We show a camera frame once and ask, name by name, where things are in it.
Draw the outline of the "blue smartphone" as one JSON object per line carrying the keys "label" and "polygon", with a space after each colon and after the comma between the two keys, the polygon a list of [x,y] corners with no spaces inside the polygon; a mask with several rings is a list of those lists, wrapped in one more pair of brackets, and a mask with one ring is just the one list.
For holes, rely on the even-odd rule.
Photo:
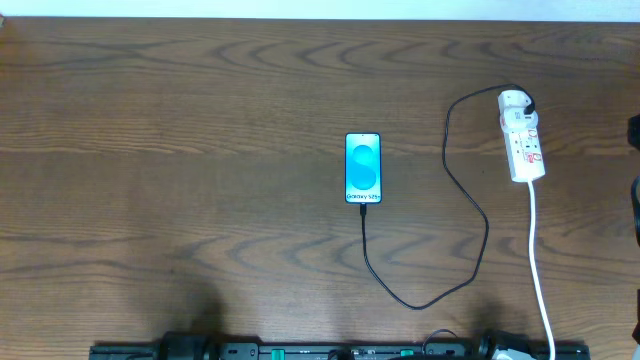
{"label": "blue smartphone", "polygon": [[378,133],[345,135],[345,201],[349,204],[382,201],[381,137]]}

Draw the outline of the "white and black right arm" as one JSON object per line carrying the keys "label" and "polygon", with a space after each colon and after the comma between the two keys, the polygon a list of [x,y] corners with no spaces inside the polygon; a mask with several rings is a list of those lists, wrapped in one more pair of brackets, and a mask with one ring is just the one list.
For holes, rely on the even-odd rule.
{"label": "white and black right arm", "polygon": [[[635,115],[628,120],[627,129],[628,143],[640,150],[640,116]],[[634,229],[636,235],[636,242],[640,245],[640,203],[639,203],[639,177],[636,177],[631,185],[630,189],[631,204],[634,213]]]}

